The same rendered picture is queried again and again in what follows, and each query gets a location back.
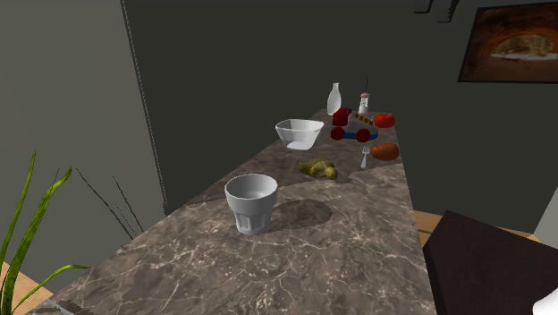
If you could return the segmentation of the clear glass bowl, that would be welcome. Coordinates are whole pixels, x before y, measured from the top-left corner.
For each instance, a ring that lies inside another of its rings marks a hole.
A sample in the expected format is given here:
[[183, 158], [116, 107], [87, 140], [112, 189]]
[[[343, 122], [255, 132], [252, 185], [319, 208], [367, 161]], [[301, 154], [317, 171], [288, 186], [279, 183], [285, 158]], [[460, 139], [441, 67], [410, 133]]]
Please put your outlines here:
[[315, 120], [286, 119], [275, 130], [287, 149], [309, 150], [313, 147], [324, 123]]

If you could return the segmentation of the yellow-green lumpy object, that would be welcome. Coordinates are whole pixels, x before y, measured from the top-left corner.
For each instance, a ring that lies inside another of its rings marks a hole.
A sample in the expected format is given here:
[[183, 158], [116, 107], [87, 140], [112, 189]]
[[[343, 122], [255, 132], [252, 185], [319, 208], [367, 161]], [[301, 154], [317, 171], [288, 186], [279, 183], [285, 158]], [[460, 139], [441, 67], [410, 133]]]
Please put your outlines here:
[[305, 175], [316, 178], [327, 177], [330, 180], [334, 180], [337, 177], [334, 163], [326, 158], [300, 161], [299, 170]]

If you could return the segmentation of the white faceted cup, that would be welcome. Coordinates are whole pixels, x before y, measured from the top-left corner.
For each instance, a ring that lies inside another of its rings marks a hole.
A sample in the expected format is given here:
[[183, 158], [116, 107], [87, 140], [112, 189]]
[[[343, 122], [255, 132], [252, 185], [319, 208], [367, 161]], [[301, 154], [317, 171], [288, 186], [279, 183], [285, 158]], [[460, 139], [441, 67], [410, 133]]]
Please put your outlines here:
[[270, 229], [277, 189], [277, 181], [263, 174], [239, 175], [225, 185], [226, 200], [240, 233], [256, 235]]

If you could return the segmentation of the white glass bottle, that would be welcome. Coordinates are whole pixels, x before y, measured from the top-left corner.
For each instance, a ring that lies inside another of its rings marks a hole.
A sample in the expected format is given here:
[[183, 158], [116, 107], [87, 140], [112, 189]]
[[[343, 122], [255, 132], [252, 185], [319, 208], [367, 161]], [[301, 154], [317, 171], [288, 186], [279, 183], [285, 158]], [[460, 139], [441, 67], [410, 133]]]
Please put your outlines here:
[[329, 93], [327, 99], [327, 113], [333, 115], [342, 106], [342, 96], [339, 89], [339, 83], [334, 82], [332, 90]]

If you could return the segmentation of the red and blue toy vehicle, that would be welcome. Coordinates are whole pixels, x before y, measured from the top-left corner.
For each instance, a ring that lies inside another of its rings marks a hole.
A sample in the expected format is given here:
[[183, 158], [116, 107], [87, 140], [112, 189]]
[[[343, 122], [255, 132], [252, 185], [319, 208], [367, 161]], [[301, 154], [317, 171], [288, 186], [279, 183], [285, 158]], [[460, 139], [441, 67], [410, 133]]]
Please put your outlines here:
[[333, 140], [352, 139], [361, 143], [374, 140], [379, 130], [370, 113], [359, 114], [348, 107], [341, 107], [333, 114], [330, 137]]

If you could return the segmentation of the orange-brown potato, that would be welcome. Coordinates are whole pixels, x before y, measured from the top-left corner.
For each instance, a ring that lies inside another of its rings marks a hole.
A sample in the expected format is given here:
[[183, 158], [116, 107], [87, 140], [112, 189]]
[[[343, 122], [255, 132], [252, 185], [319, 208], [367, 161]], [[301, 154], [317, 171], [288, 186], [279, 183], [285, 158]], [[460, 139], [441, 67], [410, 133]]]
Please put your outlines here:
[[400, 155], [400, 149], [395, 143], [380, 143], [370, 149], [370, 155], [378, 160], [395, 160]]

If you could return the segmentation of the green leafy plant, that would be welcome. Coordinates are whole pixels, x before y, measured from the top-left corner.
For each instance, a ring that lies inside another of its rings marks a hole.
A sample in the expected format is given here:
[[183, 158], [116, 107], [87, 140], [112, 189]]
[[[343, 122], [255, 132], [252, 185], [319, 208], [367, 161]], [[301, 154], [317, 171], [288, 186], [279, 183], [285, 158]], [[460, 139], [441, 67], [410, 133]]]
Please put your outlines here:
[[[5, 254], [6, 254], [7, 249], [8, 249], [8, 246], [10, 244], [10, 241], [12, 240], [13, 231], [16, 227], [17, 222], [18, 222], [19, 216], [21, 214], [22, 207], [24, 205], [24, 201], [26, 200], [26, 197], [27, 197], [28, 189], [30, 187], [30, 182], [31, 182], [31, 178], [32, 178], [32, 175], [33, 175], [35, 161], [36, 161], [36, 152], [33, 152], [31, 160], [30, 160], [30, 166], [29, 166], [29, 170], [28, 170], [28, 173], [27, 173], [27, 177], [26, 177], [24, 186], [22, 188], [21, 196], [19, 198], [16, 210], [13, 214], [13, 218], [11, 220], [11, 223], [8, 227], [7, 232], [6, 232], [2, 247], [0, 248], [0, 260], [4, 260]], [[13, 306], [14, 289], [15, 289], [16, 281], [18, 279], [20, 270], [21, 270], [21, 265], [26, 258], [26, 255], [28, 253], [30, 245], [31, 245], [31, 243], [32, 243], [32, 241], [35, 237], [36, 232], [38, 231], [38, 228], [39, 228], [39, 226], [42, 222], [42, 219], [43, 219], [44, 215], [46, 214], [46, 211], [47, 211], [48, 205], [50, 203], [50, 200], [52, 199], [53, 195], [55, 194], [55, 191], [63, 183], [65, 183], [68, 180], [68, 178], [71, 176], [72, 168], [69, 167], [68, 170], [66, 171], [66, 173], [60, 179], [57, 179], [57, 173], [55, 174], [55, 180], [53, 181], [52, 185], [46, 190], [45, 194], [41, 198], [41, 200], [38, 204], [38, 207], [35, 210], [34, 215], [33, 215], [32, 219], [30, 221], [30, 224], [29, 224], [24, 236], [22, 237], [22, 239], [21, 239], [21, 241], [18, 245], [17, 251], [13, 255], [12, 261], [9, 264], [9, 268], [7, 269], [7, 272], [6, 272], [6, 274], [5, 274], [5, 276], [2, 280], [2, 283], [0, 284], [0, 315], [14, 315], [14, 312], [26, 300], [28, 300], [36, 291], [38, 291], [40, 288], [42, 288], [54, 276], [57, 276], [60, 273], [66, 271], [66, 270], [69, 270], [69, 269], [87, 269], [88, 268], [88, 266], [82, 266], [82, 265], [78, 265], [78, 264], [69, 264], [69, 265], [65, 265], [65, 266], [62, 266], [62, 267], [58, 268], [53, 273], [51, 273], [45, 280], [43, 280], [41, 283], [37, 284], [33, 289], [31, 289], [26, 295], [24, 295], [20, 299], [20, 301], [15, 306]]]

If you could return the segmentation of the framed orange wall picture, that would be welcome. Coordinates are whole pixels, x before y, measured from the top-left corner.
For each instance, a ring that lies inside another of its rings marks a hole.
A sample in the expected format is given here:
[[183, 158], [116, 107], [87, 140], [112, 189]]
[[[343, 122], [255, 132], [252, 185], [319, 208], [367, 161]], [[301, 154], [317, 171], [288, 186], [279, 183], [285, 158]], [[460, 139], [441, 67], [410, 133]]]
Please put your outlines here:
[[558, 2], [479, 8], [459, 81], [558, 84]]

